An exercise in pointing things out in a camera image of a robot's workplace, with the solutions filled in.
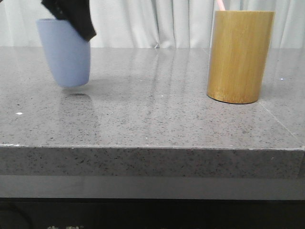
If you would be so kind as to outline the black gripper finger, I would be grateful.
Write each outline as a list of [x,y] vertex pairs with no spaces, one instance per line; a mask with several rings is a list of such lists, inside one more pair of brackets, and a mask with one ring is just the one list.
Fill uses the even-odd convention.
[[89,0],[42,0],[41,4],[56,19],[68,21],[85,41],[96,36]]

